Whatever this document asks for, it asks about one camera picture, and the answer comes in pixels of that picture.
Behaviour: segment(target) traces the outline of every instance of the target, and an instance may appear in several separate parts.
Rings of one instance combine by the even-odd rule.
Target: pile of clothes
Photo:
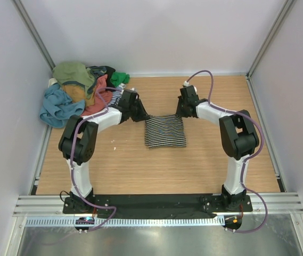
[[[40,119],[52,127],[62,128],[72,115],[98,113],[105,105],[117,104],[129,80],[128,74],[116,72],[109,66],[86,67],[77,61],[63,62],[53,69]]]

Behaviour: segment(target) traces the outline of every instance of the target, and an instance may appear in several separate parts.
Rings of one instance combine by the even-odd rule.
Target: striped cloth
[[[120,91],[113,91],[112,93],[112,99],[111,101],[109,102],[108,106],[112,106],[112,105],[117,105],[118,104],[118,101],[120,100],[121,98],[121,91],[126,87],[125,84],[120,84],[118,85],[116,88],[119,89]]]
[[[145,121],[145,144],[149,148],[186,147],[182,118],[177,115],[150,116]]]

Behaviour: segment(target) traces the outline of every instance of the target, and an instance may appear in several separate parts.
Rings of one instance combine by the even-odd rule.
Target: metal floor
[[[257,227],[264,216],[245,215],[242,229]],[[251,234],[233,234],[219,226],[103,228],[70,235],[74,227],[26,227],[19,256],[201,256],[303,255],[291,215],[270,214],[266,225]]]

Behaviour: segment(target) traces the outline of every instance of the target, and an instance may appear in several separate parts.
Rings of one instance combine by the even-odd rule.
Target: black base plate
[[[89,196],[86,198],[90,203],[95,203],[95,197]],[[93,207],[85,204],[83,201],[76,202],[71,197],[66,197],[64,207],[62,210],[64,214],[81,214],[81,213],[93,213]]]
[[[220,195],[213,194],[96,195],[95,204],[116,206],[116,219],[205,219],[218,212],[240,211],[239,206],[227,210]],[[244,212],[253,210],[249,196],[242,206]],[[107,218],[111,212],[97,209],[99,218]]]
[[[214,213],[214,212],[239,212],[240,211],[240,205],[237,205],[236,208],[234,209],[230,209],[230,208],[226,208],[223,204],[222,204],[222,200],[220,198],[220,196],[216,196],[216,195],[205,195],[204,196],[204,202],[205,202],[205,211],[207,213]],[[245,196],[245,200],[242,201],[241,203],[242,205],[242,210],[244,212],[252,212],[253,211],[253,207],[251,204],[251,198],[249,196]]]

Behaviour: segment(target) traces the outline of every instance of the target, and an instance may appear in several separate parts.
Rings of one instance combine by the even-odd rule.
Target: wooden table surface
[[[143,105],[151,115],[174,114],[179,89],[187,77],[131,78]],[[209,77],[196,77],[192,84],[200,98],[207,98]],[[228,109],[246,109],[258,121],[243,76],[215,77],[212,102]],[[184,118],[185,148],[154,148],[144,144],[144,122],[131,120],[112,126],[97,137],[90,160],[91,183],[96,194],[219,193],[227,172],[227,156],[219,127],[205,120]],[[62,129],[53,129],[37,194],[57,195],[69,191],[69,169],[58,143]],[[265,146],[249,163],[246,185],[258,192],[278,192],[279,187]]]

